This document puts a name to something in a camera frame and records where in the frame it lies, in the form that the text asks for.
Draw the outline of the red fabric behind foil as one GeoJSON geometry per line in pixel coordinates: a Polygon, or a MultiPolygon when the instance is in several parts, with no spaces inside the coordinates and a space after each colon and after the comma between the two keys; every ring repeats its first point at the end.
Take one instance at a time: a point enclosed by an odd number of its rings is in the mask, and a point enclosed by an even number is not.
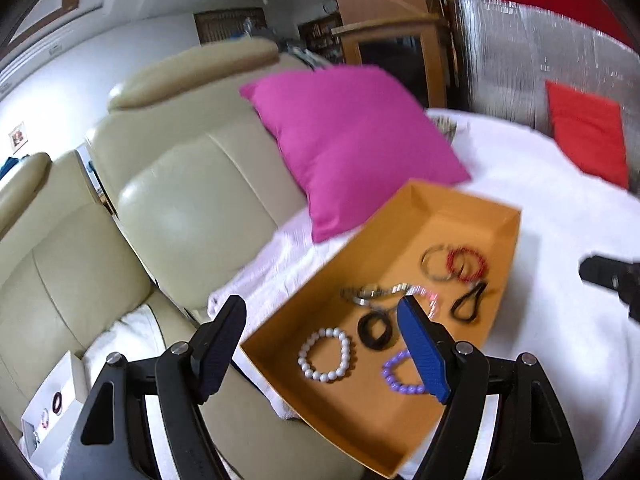
{"type": "Polygon", "coordinates": [[[604,32],[608,36],[633,48],[630,36],[622,23],[603,0],[503,0],[524,6],[536,6],[570,18],[576,22],[604,32]]]}

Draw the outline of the gold wristwatch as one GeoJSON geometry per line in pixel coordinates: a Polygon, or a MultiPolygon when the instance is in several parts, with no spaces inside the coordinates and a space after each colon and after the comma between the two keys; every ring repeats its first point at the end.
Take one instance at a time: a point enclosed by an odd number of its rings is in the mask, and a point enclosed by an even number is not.
{"type": "Polygon", "coordinates": [[[358,307],[372,308],[377,299],[391,296],[405,295],[412,291],[412,286],[408,283],[399,283],[384,288],[375,284],[362,287],[347,287],[341,290],[341,298],[358,307]]]}

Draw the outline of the white folded towel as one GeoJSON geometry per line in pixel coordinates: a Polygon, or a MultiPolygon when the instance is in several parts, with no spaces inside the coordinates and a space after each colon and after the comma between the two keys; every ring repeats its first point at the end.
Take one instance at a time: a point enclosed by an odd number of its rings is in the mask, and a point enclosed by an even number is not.
{"type": "Polygon", "coordinates": [[[81,361],[84,364],[88,387],[94,385],[106,364],[106,358],[113,352],[118,352],[129,362],[134,362],[160,356],[165,349],[155,315],[147,304],[142,304],[97,336],[85,352],[81,361]]]}

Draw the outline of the beige leather sofa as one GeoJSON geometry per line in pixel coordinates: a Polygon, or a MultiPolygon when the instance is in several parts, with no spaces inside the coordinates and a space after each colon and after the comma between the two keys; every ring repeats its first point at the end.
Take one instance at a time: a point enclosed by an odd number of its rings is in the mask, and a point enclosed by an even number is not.
{"type": "Polygon", "coordinates": [[[1,420],[24,442],[27,405],[67,351],[142,304],[166,348],[306,198],[244,84],[304,63],[269,40],[195,47],[119,81],[80,157],[30,156],[1,185],[1,420]]]}

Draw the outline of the black round scrunchie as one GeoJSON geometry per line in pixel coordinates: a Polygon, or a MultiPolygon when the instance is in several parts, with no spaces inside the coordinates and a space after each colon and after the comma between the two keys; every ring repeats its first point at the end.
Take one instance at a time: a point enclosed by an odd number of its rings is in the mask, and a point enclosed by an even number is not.
{"type": "Polygon", "coordinates": [[[383,351],[395,342],[395,322],[388,313],[371,311],[359,319],[357,333],[366,348],[383,351]]]}

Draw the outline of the silver foil insulation sheet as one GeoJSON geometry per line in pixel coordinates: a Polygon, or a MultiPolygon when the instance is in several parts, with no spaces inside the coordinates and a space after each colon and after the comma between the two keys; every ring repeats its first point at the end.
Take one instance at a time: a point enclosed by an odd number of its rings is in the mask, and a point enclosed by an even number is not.
{"type": "Polygon", "coordinates": [[[548,80],[609,98],[622,109],[629,184],[638,188],[638,53],[560,14],[501,0],[457,0],[451,26],[464,110],[548,136],[548,80]]]}

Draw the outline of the white jewelry box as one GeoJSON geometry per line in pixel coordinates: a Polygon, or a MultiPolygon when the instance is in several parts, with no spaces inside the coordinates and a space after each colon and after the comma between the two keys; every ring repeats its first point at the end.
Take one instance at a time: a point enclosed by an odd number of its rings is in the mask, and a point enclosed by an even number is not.
{"type": "Polygon", "coordinates": [[[48,468],[57,463],[72,436],[88,396],[85,369],[67,351],[52,368],[24,411],[21,423],[28,458],[48,468]]]}

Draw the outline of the magenta pillow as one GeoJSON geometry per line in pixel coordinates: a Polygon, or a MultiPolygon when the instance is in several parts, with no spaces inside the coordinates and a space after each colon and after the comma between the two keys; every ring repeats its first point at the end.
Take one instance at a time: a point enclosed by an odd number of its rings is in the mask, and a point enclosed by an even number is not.
{"type": "Polygon", "coordinates": [[[304,191],[315,243],[360,226],[411,179],[470,180],[423,106],[375,66],[289,70],[240,95],[304,191]]]}

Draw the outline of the red cushion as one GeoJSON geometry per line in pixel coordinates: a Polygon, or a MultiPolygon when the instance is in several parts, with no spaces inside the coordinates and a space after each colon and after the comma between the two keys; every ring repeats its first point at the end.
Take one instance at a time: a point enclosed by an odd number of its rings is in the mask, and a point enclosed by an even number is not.
{"type": "Polygon", "coordinates": [[[629,190],[622,111],[604,96],[546,81],[555,143],[585,174],[629,190]]]}

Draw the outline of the thin metal bangle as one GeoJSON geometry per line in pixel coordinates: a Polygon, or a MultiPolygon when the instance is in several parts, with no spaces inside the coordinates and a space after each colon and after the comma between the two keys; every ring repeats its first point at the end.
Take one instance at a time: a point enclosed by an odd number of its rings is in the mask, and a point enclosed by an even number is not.
{"type": "Polygon", "coordinates": [[[451,270],[449,266],[449,255],[454,250],[454,246],[448,244],[433,245],[422,254],[420,258],[420,269],[422,274],[432,282],[449,282],[459,276],[459,272],[451,270]]]}

